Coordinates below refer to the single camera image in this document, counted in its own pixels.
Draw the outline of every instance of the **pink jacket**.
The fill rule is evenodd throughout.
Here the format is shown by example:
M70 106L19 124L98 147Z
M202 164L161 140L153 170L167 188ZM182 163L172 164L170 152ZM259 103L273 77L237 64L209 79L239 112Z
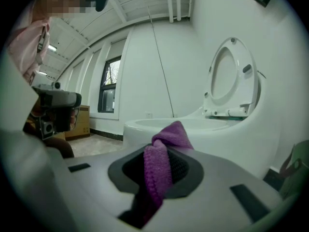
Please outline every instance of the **pink jacket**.
M32 22L33 6L34 3L25 9L7 41L8 52L26 81L29 80L33 71L40 69L35 58L44 27L46 27L46 36L43 48L39 53L42 59L46 55L50 38L48 33L50 18Z

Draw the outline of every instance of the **person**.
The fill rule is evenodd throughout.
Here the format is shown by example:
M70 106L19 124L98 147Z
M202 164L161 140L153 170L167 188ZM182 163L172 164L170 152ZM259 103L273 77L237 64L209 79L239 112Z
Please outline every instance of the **person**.
M87 0L33 0L17 20L8 37L6 47L9 55L26 81L34 71L40 69L50 40L51 17L64 17L76 12L76 8L86 5ZM39 113L39 103L33 113ZM75 114L71 114L71 124L75 124ZM36 135L35 129L26 122L24 132ZM44 140L47 147L57 148L63 158L74 157L72 147L59 138Z

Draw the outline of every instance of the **cable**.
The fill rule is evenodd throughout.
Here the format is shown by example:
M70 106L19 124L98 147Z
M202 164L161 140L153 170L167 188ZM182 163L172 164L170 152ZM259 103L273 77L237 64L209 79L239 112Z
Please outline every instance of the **cable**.
M169 87L168 87L168 83L166 81L166 77L165 77L165 72L164 72L164 69L163 69L163 64L162 64L162 60L161 60L161 55L160 55L160 51L159 51L159 47L158 47L158 42L156 40L156 36L155 36L155 28L154 28L154 24L153 24L153 20L151 18L151 15L150 15L150 11L149 11L149 7L148 5L146 4L146 8L147 8L147 11L148 11L148 16L149 16L149 19L150 19L150 22L151 22L151 26L153 28L153 32L154 32L154 41L155 41L155 45L156 45L156 48L157 48L157 51L158 51L158 55L159 55L159 59L160 59L160 64L161 64L161 68L162 68L162 72L163 72L163 76L164 76L164 81L165 81L165 85L166 85L166 89L168 91L168 96L169 96L169 103L170 103L170 107L172 109L172 115L174 117L174 110L173 110L173 105L172 105L172 101L170 99L170 94L169 94Z

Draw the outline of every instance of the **floor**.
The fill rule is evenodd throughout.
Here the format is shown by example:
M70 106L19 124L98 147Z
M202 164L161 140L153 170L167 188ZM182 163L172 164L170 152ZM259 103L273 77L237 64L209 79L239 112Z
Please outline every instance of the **floor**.
M93 156L122 150L123 142L91 134L90 137L69 141L75 157Z

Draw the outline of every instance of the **window frame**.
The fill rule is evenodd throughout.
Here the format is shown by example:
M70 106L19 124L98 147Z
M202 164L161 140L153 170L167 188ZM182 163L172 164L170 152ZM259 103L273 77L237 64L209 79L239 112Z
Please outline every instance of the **window frame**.
M100 92L99 92L99 97L98 97L98 113L113 114L115 112L115 109L113 111L103 110L102 109L102 99L103 99L103 93L104 93L105 90L115 89L115 93L116 93L117 82L113 83L113 84L104 85L104 80L107 77L107 71L109 69L110 64L117 62L117 61L121 61L121 56L118 56L118 57L115 57L115 58L112 58L110 60L105 61L104 70L103 70L101 83L100 83Z

